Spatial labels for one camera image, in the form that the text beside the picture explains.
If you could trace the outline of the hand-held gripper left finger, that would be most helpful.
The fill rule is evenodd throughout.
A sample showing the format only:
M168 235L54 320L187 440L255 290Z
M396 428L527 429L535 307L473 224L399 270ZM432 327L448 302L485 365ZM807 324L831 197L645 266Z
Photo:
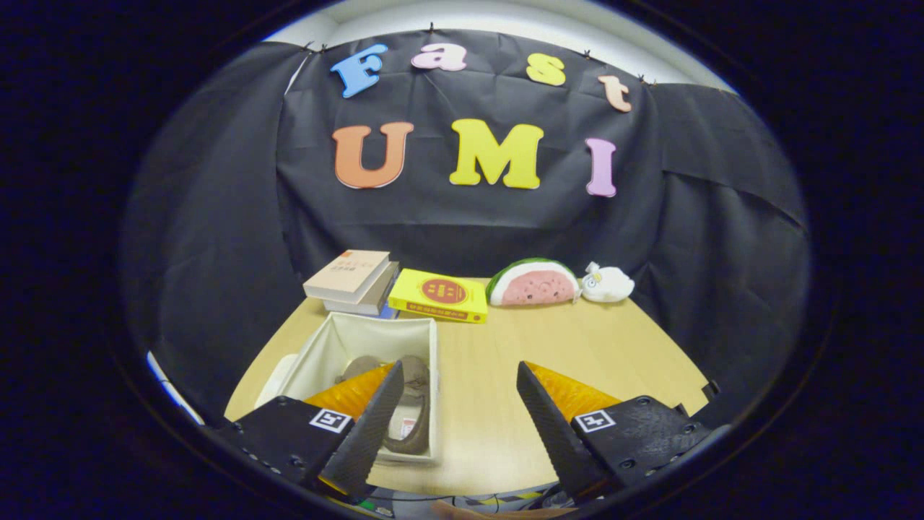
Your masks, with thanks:
M280 396L215 429L214 437L271 477L336 499L367 496L367 476L404 392L403 363L366 372L359 414Z

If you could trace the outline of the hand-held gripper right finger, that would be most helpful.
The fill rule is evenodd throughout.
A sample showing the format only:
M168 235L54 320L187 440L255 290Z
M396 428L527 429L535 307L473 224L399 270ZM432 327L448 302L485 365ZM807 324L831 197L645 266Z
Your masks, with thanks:
M715 442L713 428L654 397L617 399L538 363L519 363L517 389L576 503L640 486Z

